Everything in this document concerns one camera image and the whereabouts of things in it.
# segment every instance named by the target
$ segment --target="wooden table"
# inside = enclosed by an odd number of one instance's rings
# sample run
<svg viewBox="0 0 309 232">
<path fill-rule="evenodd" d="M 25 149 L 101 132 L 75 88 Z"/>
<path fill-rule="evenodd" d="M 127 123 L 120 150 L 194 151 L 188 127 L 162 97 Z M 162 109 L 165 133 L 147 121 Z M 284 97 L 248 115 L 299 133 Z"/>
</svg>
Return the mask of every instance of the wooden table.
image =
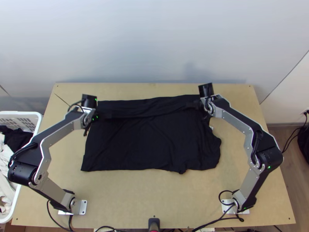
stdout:
<svg viewBox="0 0 309 232">
<path fill-rule="evenodd" d="M 44 130 L 64 118 L 67 102 L 81 94 L 96 95 L 98 100 L 131 100 L 159 96 L 198 94 L 198 84 L 55 84 L 40 127 Z M 225 97 L 233 108 L 259 122 L 266 130 L 253 86 L 214 84 L 215 93 Z M 222 215 L 220 191 L 236 190 L 247 171 L 243 149 L 244 135 L 222 119 L 212 118 L 214 134 L 222 139 L 221 158 L 216 168 L 187 170 L 180 175 L 163 170 L 80 171 L 86 138 L 74 131 L 50 148 L 52 162 L 49 177 L 60 187 L 88 200 L 86 215 L 75 215 L 75 228 L 147 228 L 148 218 L 158 217 L 161 228 L 197 227 Z M 244 222 L 225 220 L 215 227 L 240 227 L 295 223 L 280 168 L 273 171 L 257 194 L 257 203 Z M 63 226 L 68 217 L 52 215 Z M 22 187 L 15 209 L 14 225 L 56 227 L 46 211 L 46 199 Z"/>
</svg>

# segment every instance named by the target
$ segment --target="robotic arm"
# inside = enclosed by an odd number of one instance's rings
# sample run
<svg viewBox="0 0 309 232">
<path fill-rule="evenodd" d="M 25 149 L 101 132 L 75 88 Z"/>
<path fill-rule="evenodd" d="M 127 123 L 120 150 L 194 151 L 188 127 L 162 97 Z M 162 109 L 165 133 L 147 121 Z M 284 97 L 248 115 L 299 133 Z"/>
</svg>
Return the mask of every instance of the robotic arm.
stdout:
<svg viewBox="0 0 309 232">
<path fill-rule="evenodd" d="M 245 134 L 244 149 L 247 153 L 249 170 L 239 190 L 233 192 L 231 202 L 235 213 L 252 208 L 255 195 L 269 173 L 282 162 L 283 155 L 272 135 L 260 124 L 230 107 L 220 94 L 214 94 L 212 83 L 199 86 L 200 99 L 210 116 L 222 118 Z"/>
<path fill-rule="evenodd" d="M 94 119 L 97 97 L 84 95 L 81 110 L 75 107 L 64 120 L 34 136 L 29 144 L 18 150 L 8 166 L 8 179 L 30 187 L 51 201 L 51 205 L 69 214 L 85 214 L 87 201 L 75 198 L 72 191 L 61 189 L 48 177 L 51 162 L 49 148 L 73 130 L 88 129 Z"/>
</svg>

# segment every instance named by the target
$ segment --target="metal plate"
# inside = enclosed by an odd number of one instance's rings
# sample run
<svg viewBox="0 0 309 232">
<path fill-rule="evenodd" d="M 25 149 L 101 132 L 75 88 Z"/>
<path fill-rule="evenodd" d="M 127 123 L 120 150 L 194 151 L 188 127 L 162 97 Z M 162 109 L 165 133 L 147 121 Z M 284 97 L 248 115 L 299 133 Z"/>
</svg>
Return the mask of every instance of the metal plate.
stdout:
<svg viewBox="0 0 309 232">
<path fill-rule="evenodd" d="M 226 203 L 226 204 L 233 203 L 232 199 L 222 199 L 222 201 L 224 201 L 224 203 Z M 225 213 L 225 211 L 228 210 L 229 207 L 231 207 L 230 205 L 223 205 L 223 204 L 221 204 L 221 206 L 222 206 L 222 213 Z M 232 207 L 226 214 L 236 214 L 235 211 L 234 211 L 235 209 L 236 209 L 235 207 Z M 250 213 L 250 211 L 249 211 L 249 209 L 247 209 L 247 210 L 240 212 L 238 214 L 249 214 L 249 213 Z"/>
<path fill-rule="evenodd" d="M 81 200 L 79 215 L 84 215 L 86 213 L 86 208 L 87 208 L 87 200 Z M 58 215 L 73 215 L 73 214 L 59 210 Z"/>
</svg>

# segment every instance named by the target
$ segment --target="laundry basket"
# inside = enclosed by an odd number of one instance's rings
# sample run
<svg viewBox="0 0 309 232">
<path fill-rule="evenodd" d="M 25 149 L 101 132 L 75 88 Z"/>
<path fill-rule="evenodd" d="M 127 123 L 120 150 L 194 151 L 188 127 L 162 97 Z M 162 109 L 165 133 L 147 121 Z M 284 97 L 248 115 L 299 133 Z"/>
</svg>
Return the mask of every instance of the laundry basket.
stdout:
<svg viewBox="0 0 309 232">
<path fill-rule="evenodd" d="M 36 135 L 42 121 L 42 115 L 38 112 L 21 112 L 21 111 L 0 111 L 0 125 L 7 126 L 10 129 L 22 129 L 23 131 L 32 132 Z M 11 211 L 7 215 L 0 215 L 0 224 L 6 223 L 13 217 L 18 194 L 21 185 L 16 188 Z"/>
</svg>

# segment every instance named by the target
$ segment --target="black t-shirt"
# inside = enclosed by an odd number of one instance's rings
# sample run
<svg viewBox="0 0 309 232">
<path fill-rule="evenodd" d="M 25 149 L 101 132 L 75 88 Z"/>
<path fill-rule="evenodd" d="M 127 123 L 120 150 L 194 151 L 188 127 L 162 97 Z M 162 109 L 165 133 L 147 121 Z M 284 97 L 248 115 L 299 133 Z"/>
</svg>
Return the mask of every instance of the black t-shirt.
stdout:
<svg viewBox="0 0 309 232">
<path fill-rule="evenodd" d="M 82 171 L 215 168 L 221 140 L 213 135 L 199 95 L 99 101 Z"/>
</svg>

